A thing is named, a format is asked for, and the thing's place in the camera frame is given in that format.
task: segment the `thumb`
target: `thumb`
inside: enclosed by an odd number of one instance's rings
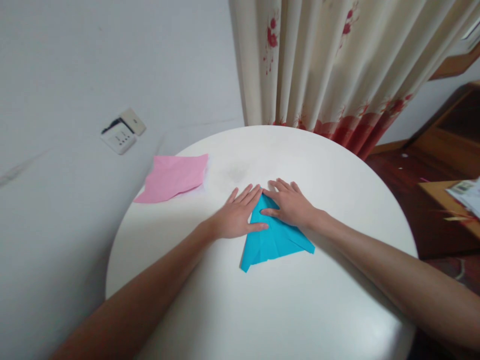
[[[256,222],[253,224],[248,224],[248,227],[246,228],[249,233],[257,233],[262,230],[266,230],[269,228],[269,225],[264,223],[264,222]]]
[[[260,211],[260,214],[270,216],[273,218],[278,218],[280,216],[280,210],[277,209],[263,209]]]

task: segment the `white round table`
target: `white round table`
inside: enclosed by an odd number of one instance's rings
[[[179,156],[210,154],[204,190],[132,203],[110,254],[106,296],[166,254],[233,188],[281,177],[347,225],[417,256],[407,220],[358,157],[311,132],[249,126]],[[245,236],[217,241],[187,280],[140,359],[405,359],[415,326],[352,264],[315,240],[306,251],[240,270]]]

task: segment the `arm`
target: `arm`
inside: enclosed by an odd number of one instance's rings
[[[236,188],[216,214],[105,301],[52,359],[131,359],[216,239],[237,238],[268,227],[248,223],[262,195],[260,186],[252,190],[249,185],[238,197],[237,192]]]
[[[309,228],[331,243],[404,314],[430,334],[480,351],[480,297],[430,265],[362,234],[313,207],[295,182],[263,190],[280,207],[264,215]]]

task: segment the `curtain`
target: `curtain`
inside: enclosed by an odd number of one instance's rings
[[[236,0],[248,125],[314,132],[365,159],[480,17],[479,0]]]

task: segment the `pink tissue paper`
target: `pink tissue paper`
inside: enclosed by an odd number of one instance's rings
[[[145,189],[134,203],[154,204],[203,184],[209,155],[195,157],[154,156],[153,170],[145,179]]]

